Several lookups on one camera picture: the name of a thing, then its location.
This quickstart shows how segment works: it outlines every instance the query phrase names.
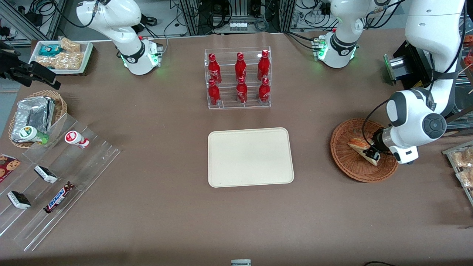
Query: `yogurt bottle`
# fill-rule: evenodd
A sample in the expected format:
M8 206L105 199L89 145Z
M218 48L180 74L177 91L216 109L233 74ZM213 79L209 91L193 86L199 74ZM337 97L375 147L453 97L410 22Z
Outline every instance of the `yogurt bottle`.
M81 149L85 149L90 144L88 138L84 138L84 136L82 136L79 132L75 130L67 132L64 136L64 140L67 143L76 145Z
M20 130L20 138L31 141L31 142L37 142L38 144L44 145L48 143L49 136L39 132L36 128L32 126L25 126Z

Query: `snickers bar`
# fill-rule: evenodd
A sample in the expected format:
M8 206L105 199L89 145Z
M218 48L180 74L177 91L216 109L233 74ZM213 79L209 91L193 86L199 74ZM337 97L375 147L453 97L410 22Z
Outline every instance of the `snickers bar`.
M49 204L44 208L46 213L51 213L59 203L69 194L69 191L73 189L75 185L73 185L71 182L67 181L67 184L64 185L63 188L56 194L56 196L53 198L52 201L49 202Z

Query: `bread slice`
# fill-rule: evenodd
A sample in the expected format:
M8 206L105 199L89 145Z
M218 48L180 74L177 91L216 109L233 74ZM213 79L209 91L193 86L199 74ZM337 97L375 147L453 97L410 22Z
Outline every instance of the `bread slice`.
M363 151L369 149L369 144L363 138L350 139L350 141L348 142L348 146L350 146L357 153L363 156L363 158L369 161L372 165L378 166L378 161L381 158L381 155L379 156L378 160L374 160L374 159L371 159L370 157L367 157L366 154L363 153Z

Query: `white tray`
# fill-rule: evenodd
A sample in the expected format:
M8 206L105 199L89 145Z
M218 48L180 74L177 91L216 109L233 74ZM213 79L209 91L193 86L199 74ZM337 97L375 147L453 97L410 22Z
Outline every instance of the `white tray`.
M285 128L214 131L209 134L212 187L288 184L294 180Z
M87 62L89 61L90 55L92 54L92 48L94 48L94 45L89 42L89 41L74 41L78 44L80 44L80 51L84 53L84 59L82 59L82 63L80 64L79 69L51 69L52 72L58 74L58 75L66 75L66 74L81 74L84 73L87 67ZM31 61L34 61L36 59L36 56L39 54L39 51L41 49L41 46L43 45L52 45L52 44L60 44L59 41L39 41L36 44L35 49L33 50L33 54L30 57L30 61L28 63L31 63Z

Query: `aluminum foil container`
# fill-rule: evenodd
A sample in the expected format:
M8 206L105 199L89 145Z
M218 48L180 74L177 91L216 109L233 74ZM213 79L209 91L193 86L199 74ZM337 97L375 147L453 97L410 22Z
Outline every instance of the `aluminum foil container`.
M11 133L11 140L27 142L20 138L20 130L29 125L40 132L46 132L51 127L54 115L54 100L50 97L32 97L18 102L15 124Z

